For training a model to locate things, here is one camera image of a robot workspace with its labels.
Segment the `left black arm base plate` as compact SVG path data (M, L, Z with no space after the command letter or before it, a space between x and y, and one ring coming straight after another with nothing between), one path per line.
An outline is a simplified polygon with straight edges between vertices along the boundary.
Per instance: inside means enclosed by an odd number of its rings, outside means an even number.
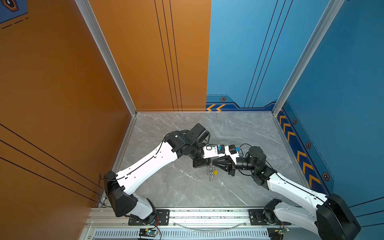
M154 213L150 214L144 220L140 219L138 216L131 215L129 217L129 226L168 226L170 219L170 210L168 209L159 209Z

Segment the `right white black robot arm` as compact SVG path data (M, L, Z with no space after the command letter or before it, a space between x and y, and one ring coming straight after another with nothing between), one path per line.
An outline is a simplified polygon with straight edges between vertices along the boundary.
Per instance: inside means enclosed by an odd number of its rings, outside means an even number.
M209 164L234 175L237 170L251 171L254 182L298 204L291 206L281 200L272 200L264 208L268 223L288 222L317 234L323 240L353 240L361 226L344 199L303 187L269 166L260 147L250 147L245 157L240 149L231 146L204 147L204 158Z

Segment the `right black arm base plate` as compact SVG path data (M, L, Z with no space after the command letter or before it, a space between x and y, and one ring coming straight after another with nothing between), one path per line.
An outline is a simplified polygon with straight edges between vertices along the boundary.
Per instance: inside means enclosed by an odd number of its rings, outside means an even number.
M272 212L265 212L264 209L248 210L249 220L252 226L280 226L282 222Z

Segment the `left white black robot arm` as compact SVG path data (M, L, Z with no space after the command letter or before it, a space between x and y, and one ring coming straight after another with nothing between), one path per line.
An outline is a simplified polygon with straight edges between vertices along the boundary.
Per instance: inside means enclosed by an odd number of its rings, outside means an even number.
M149 199L135 194L136 189L158 170L182 156L202 160L203 147L211 134L201 124L191 130L173 131L164 136L161 143L132 166L119 171L107 172L101 179L105 193L116 217L138 217L145 224L152 224L157 210Z

